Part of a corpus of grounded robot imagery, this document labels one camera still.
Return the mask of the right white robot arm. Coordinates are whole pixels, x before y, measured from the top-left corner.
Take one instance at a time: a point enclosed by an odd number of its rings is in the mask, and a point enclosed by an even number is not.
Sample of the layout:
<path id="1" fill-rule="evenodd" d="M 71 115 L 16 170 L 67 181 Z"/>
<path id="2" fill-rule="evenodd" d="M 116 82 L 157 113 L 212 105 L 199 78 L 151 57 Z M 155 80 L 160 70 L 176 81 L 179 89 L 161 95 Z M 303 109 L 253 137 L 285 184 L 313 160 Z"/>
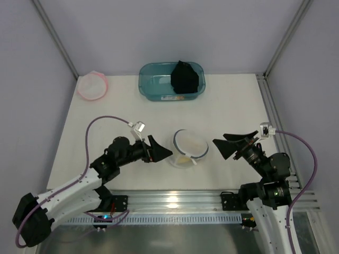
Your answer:
<path id="1" fill-rule="evenodd" d="M 222 157 L 243 158 L 261 177 L 259 182 L 242 184 L 237 195 L 254 217 L 265 253 L 301 253 L 291 215 L 289 156 L 283 152 L 266 156 L 257 131 L 223 137 L 213 139 Z"/>

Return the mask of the yellow bra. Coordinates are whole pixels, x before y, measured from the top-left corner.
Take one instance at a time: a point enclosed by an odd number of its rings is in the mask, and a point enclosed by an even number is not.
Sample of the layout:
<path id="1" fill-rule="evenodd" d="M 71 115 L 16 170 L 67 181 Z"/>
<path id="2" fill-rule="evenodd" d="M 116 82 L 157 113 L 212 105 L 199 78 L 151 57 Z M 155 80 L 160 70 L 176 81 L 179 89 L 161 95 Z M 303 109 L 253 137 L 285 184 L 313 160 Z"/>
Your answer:
<path id="1" fill-rule="evenodd" d="M 176 160 L 177 164 L 187 164 L 187 163 L 193 163 L 193 159 L 190 157 L 180 156 Z"/>

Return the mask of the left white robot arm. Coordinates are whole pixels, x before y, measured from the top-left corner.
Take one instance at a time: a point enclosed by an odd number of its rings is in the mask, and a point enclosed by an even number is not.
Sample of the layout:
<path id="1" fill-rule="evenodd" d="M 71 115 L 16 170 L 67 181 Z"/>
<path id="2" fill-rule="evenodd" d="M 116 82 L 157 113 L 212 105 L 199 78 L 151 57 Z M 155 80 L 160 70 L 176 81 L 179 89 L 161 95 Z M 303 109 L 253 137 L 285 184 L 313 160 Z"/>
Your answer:
<path id="1" fill-rule="evenodd" d="M 12 222 L 17 228 L 18 248 L 34 247 L 68 219 L 106 205 L 112 195 L 105 184 L 120 173 L 120 167 L 137 160 L 157 163 L 173 153 L 158 144 L 152 135 L 149 142 L 117 137 L 85 171 L 69 182 L 38 196 L 24 195 L 16 208 Z"/>

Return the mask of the blue-rimmed mesh laundry bag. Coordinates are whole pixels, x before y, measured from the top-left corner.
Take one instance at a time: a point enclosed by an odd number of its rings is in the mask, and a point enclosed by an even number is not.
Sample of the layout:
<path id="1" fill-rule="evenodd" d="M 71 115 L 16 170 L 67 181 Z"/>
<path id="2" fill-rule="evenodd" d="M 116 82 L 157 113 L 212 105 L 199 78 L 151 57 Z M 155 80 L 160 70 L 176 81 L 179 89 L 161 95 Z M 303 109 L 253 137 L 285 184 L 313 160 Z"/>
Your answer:
<path id="1" fill-rule="evenodd" d="M 190 168 L 196 166 L 204 159 L 209 151 L 207 141 L 200 135 L 187 129 L 177 130 L 168 139 L 168 146 L 173 155 L 168 157 L 167 160 L 176 168 Z M 192 158 L 193 163 L 177 164 L 176 160 L 180 156 Z"/>

